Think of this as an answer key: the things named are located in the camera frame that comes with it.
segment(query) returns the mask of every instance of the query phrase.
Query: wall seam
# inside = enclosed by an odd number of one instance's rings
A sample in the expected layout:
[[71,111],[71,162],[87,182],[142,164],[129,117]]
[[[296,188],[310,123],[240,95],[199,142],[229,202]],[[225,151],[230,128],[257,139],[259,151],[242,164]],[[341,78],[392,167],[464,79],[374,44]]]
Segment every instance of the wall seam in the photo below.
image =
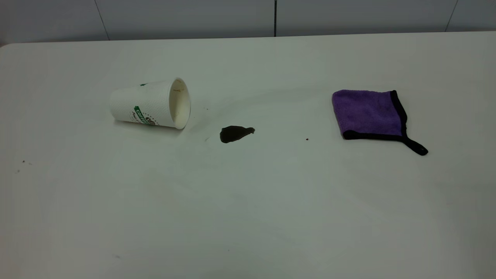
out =
[[96,0],[94,0],[94,1],[95,1],[96,10],[98,11],[98,14],[100,15],[100,20],[102,21],[103,30],[105,30],[105,34],[107,35],[107,40],[110,41],[109,33],[107,32],[105,24],[103,23],[102,13],[100,13],[100,9],[98,8],[98,4],[96,3]]
[[453,11],[451,12],[451,15],[449,16],[448,24],[446,25],[446,28],[444,31],[446,32],[448,30],[449,23],[451,21],[451,18],[453,17],[453,14],[455,13],[456,5],[458,5],[458,0],[456,0],[455,7],[453,7]]

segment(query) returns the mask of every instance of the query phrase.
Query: white wall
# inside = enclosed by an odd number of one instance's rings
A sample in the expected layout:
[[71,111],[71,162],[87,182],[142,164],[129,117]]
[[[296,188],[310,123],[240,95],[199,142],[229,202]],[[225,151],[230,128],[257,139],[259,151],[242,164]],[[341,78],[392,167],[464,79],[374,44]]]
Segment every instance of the white wall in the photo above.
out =
[[[274,2],[0,0],[0,46],[273,36]],[[496,0],[277,0],[278,36],[445,30],[496,30]]]
[[111,40],[266,37],[273,0],[97,0]]
[[496,0],[458,0],[448,31],[496,30]]
[[107,40],[94,0],[0,0],[0,45]]
[[278,0],[277,35],[444,31],[456,0]]

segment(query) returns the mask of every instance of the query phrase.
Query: cup opening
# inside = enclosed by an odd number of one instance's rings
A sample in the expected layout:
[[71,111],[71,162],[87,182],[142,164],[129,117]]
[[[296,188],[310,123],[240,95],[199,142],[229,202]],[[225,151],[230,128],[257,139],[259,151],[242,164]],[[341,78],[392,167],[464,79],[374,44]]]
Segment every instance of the cup opening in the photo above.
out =
[[189,119],[191,104],[189,101],[189,92],[186,83],[176,78],[171,85],[171,92],[169,94],[169,108],[171,111],[172,121],[177,129],[182,129],[186,126]]

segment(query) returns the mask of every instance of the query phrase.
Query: paper cup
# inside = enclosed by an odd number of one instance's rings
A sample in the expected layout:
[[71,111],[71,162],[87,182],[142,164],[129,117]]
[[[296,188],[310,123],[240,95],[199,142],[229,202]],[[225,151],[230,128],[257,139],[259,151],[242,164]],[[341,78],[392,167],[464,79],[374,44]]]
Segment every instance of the paper cup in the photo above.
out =
[[177,129],[186,126],[190,107],[186,83],[178,77],[118,89],[110,97],[110,112],[117,120]]

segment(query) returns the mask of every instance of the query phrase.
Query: dark speck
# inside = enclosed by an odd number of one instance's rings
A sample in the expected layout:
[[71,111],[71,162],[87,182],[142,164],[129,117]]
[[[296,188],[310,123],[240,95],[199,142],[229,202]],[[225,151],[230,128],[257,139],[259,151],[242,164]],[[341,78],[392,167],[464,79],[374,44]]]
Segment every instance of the dark speck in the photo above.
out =
[[220,132],[220,141],[223,143],[237,141],[253,133],[255,133],[255,129],[251,127],[229,126],[222,128],[222,131]]

